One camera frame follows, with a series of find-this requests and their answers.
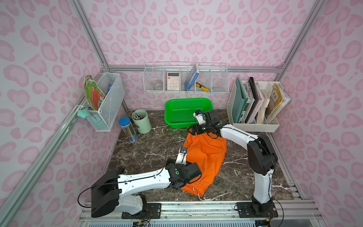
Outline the orange shorts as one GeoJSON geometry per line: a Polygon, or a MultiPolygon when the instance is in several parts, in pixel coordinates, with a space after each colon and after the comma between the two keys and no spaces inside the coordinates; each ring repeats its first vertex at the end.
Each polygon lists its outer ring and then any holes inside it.
{"type": "Polygon", "coordinates": [[[184,143],[187,150],[186,161],[197,163],[202,175],[197,181],[187,184],[183,191],[195,196],[203,196],[218,174],[227,152],[227,139],[211,133],[189,134],[184,143]]]}

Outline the teal folder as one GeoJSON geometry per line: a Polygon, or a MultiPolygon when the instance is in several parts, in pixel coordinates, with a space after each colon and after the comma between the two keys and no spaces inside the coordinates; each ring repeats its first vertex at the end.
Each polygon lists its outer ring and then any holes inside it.
{"type": "Polygon", "coordinates": [[[244,114],[246,112],[245,108],[247,107],[248,95],[244,86],[244,83],[240,78],[236,78],[235,80],[235,97],[232,108],[232,116],[234,123],[244,123],[244,114]]]}

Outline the green plastic basket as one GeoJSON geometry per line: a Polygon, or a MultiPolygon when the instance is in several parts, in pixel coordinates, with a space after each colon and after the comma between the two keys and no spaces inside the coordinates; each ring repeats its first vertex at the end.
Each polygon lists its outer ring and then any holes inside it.
{"type": "Polygon", "coordinates": [[[189,128],[195,124],[193,114],[197,110],[212,109],[213,104],[207,98],[172,99],[165,103],[164,121],[173,129],[189,128]]]}

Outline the yellow utility knife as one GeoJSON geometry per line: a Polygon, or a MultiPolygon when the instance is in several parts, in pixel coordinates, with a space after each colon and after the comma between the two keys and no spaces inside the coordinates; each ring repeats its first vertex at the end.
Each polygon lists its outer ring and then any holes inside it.
{"type": "Polygon", "coordinates": [[[196,83],[196,86],[205,92],[210,92],[210,90],[208,88],[206,88],[205,86],[203,86],[199,83],[196,83]]]}

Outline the white file organizer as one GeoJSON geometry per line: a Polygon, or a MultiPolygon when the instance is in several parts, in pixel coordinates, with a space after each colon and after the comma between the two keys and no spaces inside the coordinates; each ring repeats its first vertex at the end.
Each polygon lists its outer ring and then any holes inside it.
{"type": "Polygon", "coordinates": [[[263,124],[234,123],[233,122],[233,116],[232,116],[232,109],[233,109],[235,94],[236,94],[236,84],[234,82],[234,85],[231,88],[230,97],[229,97],[229,100],[227,102],[227,107],[226,107],[227,115],[228,115],[228,121],[229,121],[230,124],[232,124],[234,127],[238,128],[240,130],[247,131],[247,132],[274,133],[279,128],[280,124],[279,124],[276,117],[272,120],[271,124],[268,124],[266,119],[264,119],[263,124]]]}

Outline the blue book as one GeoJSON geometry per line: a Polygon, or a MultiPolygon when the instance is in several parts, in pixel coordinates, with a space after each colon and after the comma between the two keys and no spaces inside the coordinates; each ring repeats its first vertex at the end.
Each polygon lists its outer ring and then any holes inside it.
{"type": "Polygon", "coordinates": [[[199,76],[199,64],[195,63],[192,67],[191,72],[189,73],[186,81],[184,82],[184,91],[190,91],[190,89],[193,87],[193,85],[196,82],[196,79],[199,76]]]}

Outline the black notebook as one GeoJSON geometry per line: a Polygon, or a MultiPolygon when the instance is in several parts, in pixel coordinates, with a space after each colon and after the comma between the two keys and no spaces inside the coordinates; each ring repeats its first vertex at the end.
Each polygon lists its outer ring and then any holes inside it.
{"type": "Polygon", "coordinates": [[[249,105],[249,109],[248,109],[248,114],[245,118],[245,122],[249,123],[250,122],[250,118],[252,115],[252,112],[256,106],[256,99],[259,100],[259,95],[257,93],[256,90],[256,84],[255,84],[255,80],[253,77],[249,77],[249,80],[245,83],[245,88],[246,91],[248,93],[248,97],[250,100],[250,105],[249,105]]]}

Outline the pink calculator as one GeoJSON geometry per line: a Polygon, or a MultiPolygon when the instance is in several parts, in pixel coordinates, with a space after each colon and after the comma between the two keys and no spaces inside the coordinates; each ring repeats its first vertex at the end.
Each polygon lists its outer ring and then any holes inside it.
{"type": "Polygon", "coordinates": [[[167,72],[166,88],[168,91],[180,91],[179,72],[167,72]]]}

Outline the glass jar on shelf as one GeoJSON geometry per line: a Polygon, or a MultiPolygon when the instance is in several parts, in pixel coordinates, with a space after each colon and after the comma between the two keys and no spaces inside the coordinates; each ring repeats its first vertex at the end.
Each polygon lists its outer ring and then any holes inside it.
{"type": "Polygon", "coordinates": [[[154,91],[163,91],[164,90],[164,84],[162,81],[156,81],[154,84],[153,84],[153,87],[152,89],[154,91]]]}

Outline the yellow brown booklet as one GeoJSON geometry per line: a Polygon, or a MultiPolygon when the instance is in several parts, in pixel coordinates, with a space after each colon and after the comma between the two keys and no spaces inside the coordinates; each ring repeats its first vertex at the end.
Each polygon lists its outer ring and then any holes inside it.
{"type": "Polygon", "coordinates": [[[267,115],[274,113],[283,101],[283,89],[276,83],[272,85],[269,104],[266,110],[267,115]]]}

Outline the mint green pen cup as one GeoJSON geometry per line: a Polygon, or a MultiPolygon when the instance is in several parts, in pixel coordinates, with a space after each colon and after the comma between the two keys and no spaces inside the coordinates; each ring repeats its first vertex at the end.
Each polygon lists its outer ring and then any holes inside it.
{"type": "Polygon", "coordinates": [[[137,130],[141,134],[147,134],[151,131],[151,123],[146,110],[140,109],[132,113],[131,118],[135,123],[137,130]]]}

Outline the clear tube blue label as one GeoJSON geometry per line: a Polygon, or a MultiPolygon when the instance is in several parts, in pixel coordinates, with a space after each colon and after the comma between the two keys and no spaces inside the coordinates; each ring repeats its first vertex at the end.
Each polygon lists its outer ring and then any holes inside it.
{"type": "Polygon", "coordinates": [[[130,142],[136,142],[138,140],[136,131],[134,130],[132,123],[128,117],[120,118],[118,123],[130,142]]]}

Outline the green red snack packet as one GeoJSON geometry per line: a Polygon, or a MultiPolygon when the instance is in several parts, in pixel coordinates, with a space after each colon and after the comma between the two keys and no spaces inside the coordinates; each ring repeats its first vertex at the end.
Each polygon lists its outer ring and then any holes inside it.
{"type": "Polygon", "coordinates": [[[105,93],[99,88],[98,84],[91,75],[84,78],[84,95],[88,105],[94,111],[99,110],[106,97],[105,93]]]}

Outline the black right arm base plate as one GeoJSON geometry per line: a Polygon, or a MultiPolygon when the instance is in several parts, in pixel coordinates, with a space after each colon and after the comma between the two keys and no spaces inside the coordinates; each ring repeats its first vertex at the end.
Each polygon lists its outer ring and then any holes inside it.
{"type": "Polygon", "coordinates": [[[258,202],[238,202],[234,209],[240,218],[278,218],[279,214],[275,204],[271,201],[259,204],[258,202]]]}

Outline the mint green wall hook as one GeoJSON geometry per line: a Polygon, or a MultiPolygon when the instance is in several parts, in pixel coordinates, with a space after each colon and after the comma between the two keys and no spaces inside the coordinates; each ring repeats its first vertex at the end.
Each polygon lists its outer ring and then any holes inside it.
{"type": "Polygon", "coordinates": [[[77,116],[83,119],[90,117],[89,108],[79,109],[77,111],[77,116]]]}

